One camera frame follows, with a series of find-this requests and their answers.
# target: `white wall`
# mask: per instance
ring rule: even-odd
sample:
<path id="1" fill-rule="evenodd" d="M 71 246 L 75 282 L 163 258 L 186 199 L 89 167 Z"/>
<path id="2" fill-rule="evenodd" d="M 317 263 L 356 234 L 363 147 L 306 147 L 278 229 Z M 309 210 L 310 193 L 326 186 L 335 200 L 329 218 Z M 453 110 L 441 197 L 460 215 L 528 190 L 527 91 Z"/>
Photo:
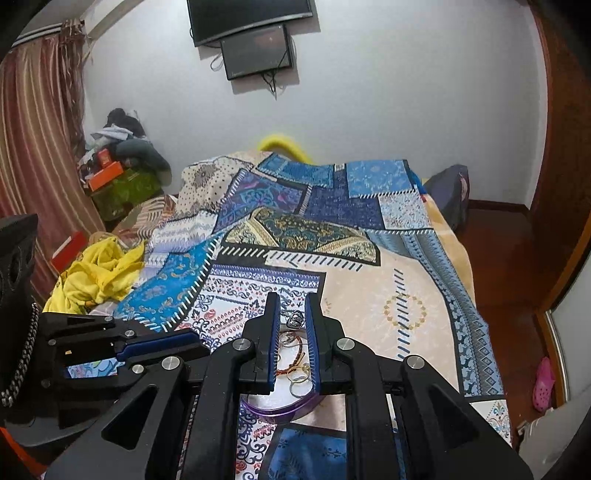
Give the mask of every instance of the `white wall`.
<path id="1" fill-rule="evenodd" d="M 258 77 L 228 82 L 223 69 L 210 70 L 216 51 L 193 47 L 186 0 L 145 0 L 86 64 L 94 124 L 118 106 L 137 110 L 173 166 L 171 192 L 186 165 L 281 132 L 317 163 L 407 158 L 423 177 L 463 163 L 473 198 L 526 201 L 545 75 L 528 7 L 316 0 L 316 8 L 316 19 L 288 25 L 297 71 L 278 75 L 289 85 L 275 100 Z"/>

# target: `monitor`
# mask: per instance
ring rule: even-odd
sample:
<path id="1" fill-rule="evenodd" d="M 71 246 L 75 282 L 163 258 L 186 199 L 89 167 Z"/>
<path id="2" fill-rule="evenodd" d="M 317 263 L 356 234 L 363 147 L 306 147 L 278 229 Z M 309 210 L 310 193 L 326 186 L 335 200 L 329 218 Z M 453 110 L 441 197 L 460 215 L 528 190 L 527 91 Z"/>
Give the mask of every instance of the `monitor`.
<path id="1" fill-rule="evenodd" d="M 252 27 L 311 17 L 309 0 L 187 0 L 196 47 Z"/>

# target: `pink croc shoe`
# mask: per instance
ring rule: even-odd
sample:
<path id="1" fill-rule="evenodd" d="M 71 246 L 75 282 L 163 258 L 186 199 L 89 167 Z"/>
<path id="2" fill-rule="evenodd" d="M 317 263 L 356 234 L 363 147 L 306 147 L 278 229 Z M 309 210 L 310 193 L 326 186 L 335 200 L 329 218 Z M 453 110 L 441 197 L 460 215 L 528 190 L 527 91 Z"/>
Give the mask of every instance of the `pink croc shoe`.
<path id="1" fill-rule="evenodd" d="M 545 413 L 550 408 L 550 394 L 552 393 L 552 387 L 555 381 L 556 379 L 550 366 L 550 359 L 545 356 L 538 366 L 538 372 L 535 376 L 534 394 L 532 395 L 534 408 L 540 413 Z"/>

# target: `wooden floor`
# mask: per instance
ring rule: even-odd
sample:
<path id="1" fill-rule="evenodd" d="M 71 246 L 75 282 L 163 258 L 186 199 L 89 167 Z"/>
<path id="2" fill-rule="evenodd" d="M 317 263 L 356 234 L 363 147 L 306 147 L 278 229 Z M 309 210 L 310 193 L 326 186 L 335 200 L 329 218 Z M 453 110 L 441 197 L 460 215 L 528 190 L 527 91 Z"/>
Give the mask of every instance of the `wooden floor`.
<path id="1" fill-rule="evenodd" d="M 471 209 L 457 236 L 472 264 L 476 306 L 490 327 L 515 446 L 517 426 L 540 416 L 531 396 L 546 353 L 533 311 L 556 274 L 544 262 L 523 213 Z"/>

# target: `curtain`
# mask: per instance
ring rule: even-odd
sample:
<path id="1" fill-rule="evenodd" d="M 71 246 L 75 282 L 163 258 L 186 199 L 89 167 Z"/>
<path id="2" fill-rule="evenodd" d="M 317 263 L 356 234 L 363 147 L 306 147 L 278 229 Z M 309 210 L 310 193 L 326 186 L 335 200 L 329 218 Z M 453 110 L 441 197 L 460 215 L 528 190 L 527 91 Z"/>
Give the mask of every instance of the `curtain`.
<path id="1" fill-rule="evenodd" d="M 76 171 L 84 152 L 83 43 L 81 25 L 66 22 L 0 64 L 0 216 L 39 216 L 31 279 L 38 300 L 53 289 L 51 256 L 68 236 L 105 228 Z"/>

